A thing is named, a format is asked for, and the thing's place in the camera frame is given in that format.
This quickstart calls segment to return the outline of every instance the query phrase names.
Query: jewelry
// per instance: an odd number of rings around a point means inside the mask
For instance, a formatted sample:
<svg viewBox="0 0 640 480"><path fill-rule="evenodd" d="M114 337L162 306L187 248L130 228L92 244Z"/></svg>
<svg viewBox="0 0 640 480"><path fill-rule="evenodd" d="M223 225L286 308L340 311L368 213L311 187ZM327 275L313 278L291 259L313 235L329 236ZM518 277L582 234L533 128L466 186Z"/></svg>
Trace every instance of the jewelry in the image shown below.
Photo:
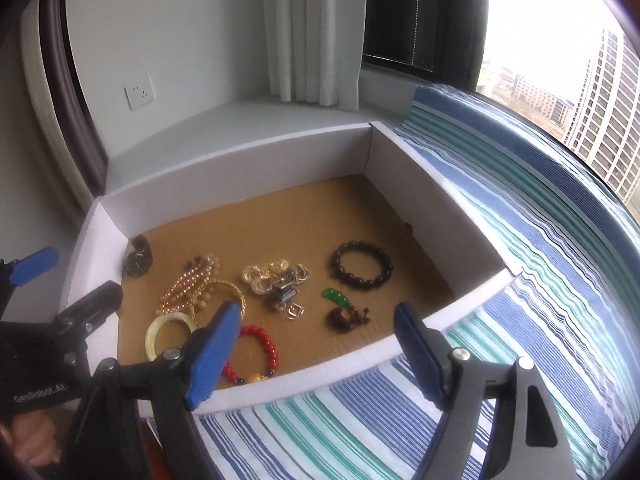
<svg viewBox="0 0 640 480"><path fill-rule="evenodd" d="M234 283L213 278L211 280L205 280L204 282L202 282L200 286L193 292L193 295L191 297L189 310L191 313L191 317L196 323L198 323L198 321L196 320L195 307L197 306L199 310L203 310L208 306L209 300L211 299L213 290L211 288L207 288L209 285L225 285L233 289L233 291L238 296L238 299L240 300L240 319L244 319L244 312L246 311L246 300L242 291Z"/></svg>
<svg viewBox="0 0 640 480"><path fill-rule="evenodd" d="M358 325L371 321L367 307L362 310L361 314L339 290L326 288L322 291L322 296L338 305L327 315L327 320L338 332L350 332Z"/></svg>
<svg viewBox="0 0 640 480"><path fill-rule="evenodd" d="M292 303L287 309L287 317L289 319L296 319L305 313L305 308L297 303Z"/></svg>
<svg viewBox="0 0 640 480"><path fill-rule="evenodd" d="M125 255L122 268L129 276L142 276L154 262L151 246L145 235L134 236L129 243L133 250Z"/></svg>
<svg viewBox="0 0 640 480"><path fill-rule="evenodd" d="M294 285L306 282L311 272L302 264L290 266L287 260L277 260L262 266L248 266L242 271L242 280L251 285L258 296L268 295L273 299L273 309L287 311L289 319L296 319L305 311L298 304L289 301L298 293Z"/></svg>
<svg viewBox="0 0 640 480"><path fill-rule="evenodd" d="M187 271L160 298L160 307L156 314L169 314L189 308L194 300L193 290L201 282L208 282L212 276L217 276L219 272L220 261L213 254L189 260ZM206 298L195 298L195 301L199 300L208 301Z"/></svg>
<svg viewBox="0 0 640 480"><path fill-rule="evenodd" d="M382 272L379 276L375 277L373 280L364 280L364 278L360 278L354 276L351 272L347 272L344 270L342 266L341 257L344 253L359 251L365 254L369 254L373 256L380 262L382 266ZM385 251L379 247L376 247L371 242L357 242L352 240L346 244L341 244L331 256L330 265L333 267L334 276L340 280L341 282L351 285L355 288L362 288L364 290L369 290L374 287L380 286L383 283L386 283L391 279L391 273L394 270L394 265L391 263L391 258Z"/></svg>
<svg viewBox="0 0 640 480"><path fill-rule="evenodd" d="M149 325L149 328L146 329L145 336L146 358L150 361L156 360L156 337L158 336L159 330L171 321L183 322L189 328L191 333L198 329L196 322L183 312L171 312L169 314L162 314L162 316L156 317Z"/></svg>
<svg viewBox="0 0 640 480"><path fill-rule="evenodd" d="M236 384L244 384L245 382L257 383L258 381L263 381L265 379L268 379L278 369L278 356L276 355L276 349L275 349L275 346L273 345L273 342L271 341L271 338L269 337L269 334L267 334L265 329L260 328L259 326L245 325L240 329L240 333L238 334L238 337L241 337L243 335L256 336L262 343L262 346L269 360L269 367L267 368L266 373L265 374L253 373L245 381L243 378L240 378L236 375L236 373L233 371L233 368L229 365L229 363L226 363L225 367L222 368L222 374L228 377L231 381L235 382Z"/></svg>
<svg viewBox="0 0 640 480"><path fill-rule="evenodd" d="M287 260L276 260L270 264L263 264L262 266L248 266L242 271L242 280L253 288L253 283L256 280L263 280L265 287L259 287L258 290L254 289L256 294L266 294L271 286L271 283L267 283L267 280L274 282L278 277L289 269L289 262Z"/></svg>

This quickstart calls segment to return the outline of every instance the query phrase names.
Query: brown cardboard bottom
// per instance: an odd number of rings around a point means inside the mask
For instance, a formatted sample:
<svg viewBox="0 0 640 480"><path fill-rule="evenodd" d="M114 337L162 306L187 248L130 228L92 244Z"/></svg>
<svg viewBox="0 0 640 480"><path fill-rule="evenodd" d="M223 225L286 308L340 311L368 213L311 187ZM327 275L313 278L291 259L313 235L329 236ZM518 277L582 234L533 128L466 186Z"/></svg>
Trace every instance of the brown cardboard bottom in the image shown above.
<svg viewBox="0 0 640 480"><path fill-rule="evenodd" d="M211 184L222 186L222 183ZM238 285L247 301L244 324L263 327L278 354L278 374L286 374L347 354L393 332L393 309L410 301L425 317L455 298L447 283L411 236L384 197L364 175L348 176L299 186L222 206L184 218L145 233L154 262L140 278L123 276L124 301L119 311L118 358L123 364L144 362L145 333L156 316L159 298L184 272L187 261L198 254L220 258L220 278ZM328 259L340 243L366 240L390 255L394 272L380 288L363 292L334 280ZM310 279L299 285L295 302L305 313L289 320L275 312L264 296L256 296L240 280L248 265L260 265L284 258L303 264ZM363 278L379 272L375 260L364 254L348 254L344 267ZM359 309L370 310L371 322L352 332L335 332L326 321L336 305L322 297L327 287L341 290ZM233 293L218 286L210 307L198 313L204 325L219 305ZM169 323L156 339L156 350L181 346L186 328ZM266 357L252 336L241 338L230 357L240 377L266 370ZM221 380L219 387L230 386Z"/></svg>

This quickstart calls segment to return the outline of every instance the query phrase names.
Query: human hand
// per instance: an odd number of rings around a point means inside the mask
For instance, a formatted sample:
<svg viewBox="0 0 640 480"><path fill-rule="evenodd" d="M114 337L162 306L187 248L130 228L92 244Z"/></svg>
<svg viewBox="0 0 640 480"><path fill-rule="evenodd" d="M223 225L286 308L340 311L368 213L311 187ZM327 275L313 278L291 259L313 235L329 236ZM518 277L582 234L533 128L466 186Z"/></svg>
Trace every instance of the human hand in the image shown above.
<svg viewBox="0 0 640 480"><path fill-rule="evenodd" d="M23 464L40 467L60 460L56 428L42 410L15 415L11 428L0 424L0 434Z"/></svg>

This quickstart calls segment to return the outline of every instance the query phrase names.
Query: striped fabric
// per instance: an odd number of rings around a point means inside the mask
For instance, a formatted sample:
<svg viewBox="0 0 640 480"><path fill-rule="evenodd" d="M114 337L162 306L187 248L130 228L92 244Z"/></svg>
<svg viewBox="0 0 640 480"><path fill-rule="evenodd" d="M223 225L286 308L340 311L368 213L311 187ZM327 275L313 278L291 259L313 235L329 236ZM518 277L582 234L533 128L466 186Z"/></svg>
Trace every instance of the striped fabric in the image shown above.
<svg viewBox="0 0 640 480"><path fill-rule="evenodd" d="M524 268L447 339L494 362L530 355L577 476L601 478L640 418L638 226L562 147L473 96L418 88L396 133L457 186ZM480 473L493 408L482 407L465 479ZM197 425L227 479L406 479L439 416L399 356Z"/></svg>

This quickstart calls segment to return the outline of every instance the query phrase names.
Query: green jade pendant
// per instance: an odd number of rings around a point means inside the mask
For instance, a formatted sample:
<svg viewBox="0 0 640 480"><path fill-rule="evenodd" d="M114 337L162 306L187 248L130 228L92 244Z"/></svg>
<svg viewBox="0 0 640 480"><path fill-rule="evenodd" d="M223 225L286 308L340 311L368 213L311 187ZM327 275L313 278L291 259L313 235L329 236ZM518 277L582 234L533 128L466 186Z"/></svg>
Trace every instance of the green jade pendant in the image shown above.
<svg viewBox="0 0 640 480"><path fill-rule="evenodd" d="M342 308L351 308L351 301L349 301L347 297L339 290L335 290L334 288L326 288L322 291L322 296L330 301L333 301L336 305L341 306Z"/></svg>

